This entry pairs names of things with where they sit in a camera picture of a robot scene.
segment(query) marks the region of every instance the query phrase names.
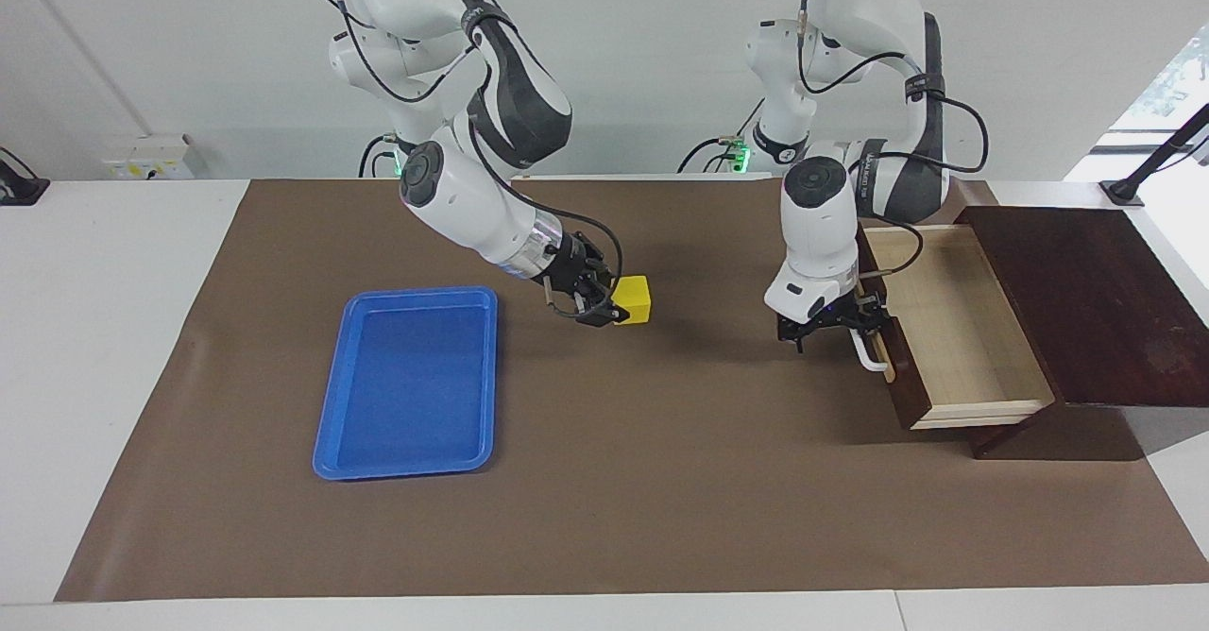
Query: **brown paper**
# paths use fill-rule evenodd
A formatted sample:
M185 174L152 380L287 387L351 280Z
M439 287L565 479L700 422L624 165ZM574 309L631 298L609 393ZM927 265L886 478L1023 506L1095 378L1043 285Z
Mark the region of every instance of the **brown paper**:
M551 316L391 183L255 183L58 600L1209 581L1149 464L976 462L899 430L844 331L777 343L777 184L523 189L615 227L649 325ZM470 283L502 308L492 461L318 479L347 300Z

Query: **wooden box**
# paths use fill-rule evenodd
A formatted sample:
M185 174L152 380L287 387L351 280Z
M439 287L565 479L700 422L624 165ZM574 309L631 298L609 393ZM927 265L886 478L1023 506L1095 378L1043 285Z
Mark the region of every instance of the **wooden box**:
M1132 461L1209 432L1209 329L1120 210L968 208L868 279L895 322L904 428L967 429L978 458ZM863 231L862 270L915 249Z

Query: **yellow block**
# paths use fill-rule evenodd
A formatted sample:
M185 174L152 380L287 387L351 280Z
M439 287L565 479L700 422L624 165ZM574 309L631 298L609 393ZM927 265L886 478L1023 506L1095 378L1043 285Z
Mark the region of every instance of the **yellow block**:
M650 286L647 277L623 277L613 291L613 302L630 312L630 318L621 322L629 324L647 324L650 322Z

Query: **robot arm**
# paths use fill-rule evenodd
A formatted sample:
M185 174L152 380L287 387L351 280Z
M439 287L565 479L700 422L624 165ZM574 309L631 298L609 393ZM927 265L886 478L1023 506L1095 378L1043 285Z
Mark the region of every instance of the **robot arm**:
M787 255L764 300L779 316L779 337L800 347L805 335L822 326L846 326L858 337L889 320L883 300L860 296L857 219L920 222L943 204L949 170L939 29L919 0L803 0L799 23L780 25L771 36L762 25L763 40L780 41L785 50L788 25L798 27L794 46L800 47L792 102L803 93L808 102L825 100L828 89L854 83L875 63L892 66L907 81L903 135L805 145L791 161L781 192ZM777 93L773 76L754 64L752 69L770 97ZM785 85L780 89L786 97ZM798 122L792 135L804 145L809 118L803 115ZM759 127L764 123L760 118Z
M543 285L561 316L591 326L625 322L629 313L612 302L615 274L600 249L582 233L567 233L555 214L501 178L562 149L572 111L499 4L332 1L349 27L329 47L332 68L384 103L400 139L407 209L507 273ZM353 21L371 29L358 31ZM435 85L412 76L442 66L447 73L470 50L485 59L487 79L446 122L432 97ZM557 311L553 291L571 296L574 311Z
M764 85L764 106L744 134L748 169L787 170L805 152L818 103L798 73L798 22L770 19L747 41L747 66Z

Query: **electrical outlet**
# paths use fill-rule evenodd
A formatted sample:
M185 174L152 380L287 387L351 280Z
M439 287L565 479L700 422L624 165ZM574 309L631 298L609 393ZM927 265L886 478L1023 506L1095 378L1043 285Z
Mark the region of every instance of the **electrical outlet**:
M141 137L105 158L114 179L204 179L206 162L183 135Z

